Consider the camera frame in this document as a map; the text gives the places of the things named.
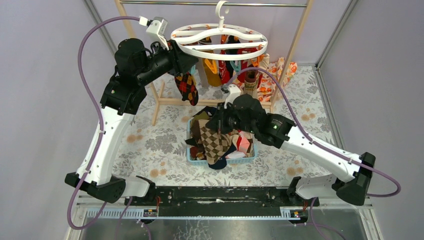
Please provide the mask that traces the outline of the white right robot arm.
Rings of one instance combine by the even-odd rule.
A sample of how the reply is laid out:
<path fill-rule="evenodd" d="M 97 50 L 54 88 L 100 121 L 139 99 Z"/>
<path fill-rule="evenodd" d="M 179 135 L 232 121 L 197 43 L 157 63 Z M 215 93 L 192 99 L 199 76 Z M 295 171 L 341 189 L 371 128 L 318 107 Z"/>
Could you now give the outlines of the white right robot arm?
<path fill-rule="evenodd" d="M 293 120 L 267 113 L 257 99 L 243 94 L 232 103 L 219 103 L 206 127 L 219 134 L 233 130 L 251 133 L 260 143 L 295 153 L 330 174 L 319 177 L 295 177 L 287 189 L 287 201 L 293 206 L 315 197 L 333 197 L 362 206 L 368 193 L 376 157 L 337 148 L 319 138 L 305 136 Z"/>

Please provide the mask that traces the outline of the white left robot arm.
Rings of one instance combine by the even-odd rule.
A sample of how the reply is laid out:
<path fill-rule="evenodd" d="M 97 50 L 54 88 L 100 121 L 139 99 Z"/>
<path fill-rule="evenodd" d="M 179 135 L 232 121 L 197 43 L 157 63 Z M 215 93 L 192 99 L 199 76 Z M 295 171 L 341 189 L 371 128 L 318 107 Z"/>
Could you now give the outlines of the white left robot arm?
<path fill-rule="evenodd" d="M 154 42 L 146 48 L 137 38 L 121 41 L 114 59 L 114 73 L 95 105 L 100 115 L 95 134 L 80 167 L 68 173 L 65 182 L 103 202 L 136 197 L 148 206 L 155 200 L 154 183 L 140 176 L 113 175 L 113 162 L 124 133 L 147 96 L 146 86 L 165 74 L 187 73 L 198 59 L 183 52 L 174 40 L 165 46 Z"/>

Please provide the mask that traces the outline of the white round clip hanger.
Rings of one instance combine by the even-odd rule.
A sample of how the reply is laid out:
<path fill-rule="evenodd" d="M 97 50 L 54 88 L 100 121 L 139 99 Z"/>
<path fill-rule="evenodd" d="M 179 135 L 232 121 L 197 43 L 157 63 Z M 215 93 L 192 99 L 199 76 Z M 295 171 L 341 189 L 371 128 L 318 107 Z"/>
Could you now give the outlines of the white round clip hanger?
<path fill-rule="evenodd" d="M 170 38 L 183 52 L 208 60 L 241 61 L 249 60 L 267 51 L 268 39 L 262 33 L 225 23 L 229 8 L 226 0 L 220 0 L 215 7 L 217 23 L 198 23 L 175 29 Z"/>

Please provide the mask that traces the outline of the black red yellow argyle sock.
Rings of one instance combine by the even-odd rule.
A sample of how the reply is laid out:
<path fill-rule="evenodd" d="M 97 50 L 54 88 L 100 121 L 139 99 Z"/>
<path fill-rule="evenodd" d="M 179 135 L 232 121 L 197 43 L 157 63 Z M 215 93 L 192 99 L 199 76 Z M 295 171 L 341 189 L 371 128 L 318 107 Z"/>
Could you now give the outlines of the black red yellow argyle sock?
<path fill-rule="evenodd" d="M 189 72 L 174 77 L 177 90 L 181 94 L 181 100 L 187 101 L 191 106 L 196 106 L 199 101 L 199 93 L 196 87 L 196 81 Z"/>

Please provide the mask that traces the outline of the beige brown argyle sock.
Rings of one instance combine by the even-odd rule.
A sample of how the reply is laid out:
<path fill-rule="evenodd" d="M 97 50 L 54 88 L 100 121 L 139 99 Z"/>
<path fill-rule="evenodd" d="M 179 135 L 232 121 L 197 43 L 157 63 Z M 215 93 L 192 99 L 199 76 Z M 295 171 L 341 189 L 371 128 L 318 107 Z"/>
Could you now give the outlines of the beige brown argyle sock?
<path fill-rule="evenodd" d="M 205 150 L 206 161 L 209 165 L 214 165 L 233 146 L 231 136 L 219 134 L 206 127 L 208 120 L 198 120 L 200 140 Z"/>

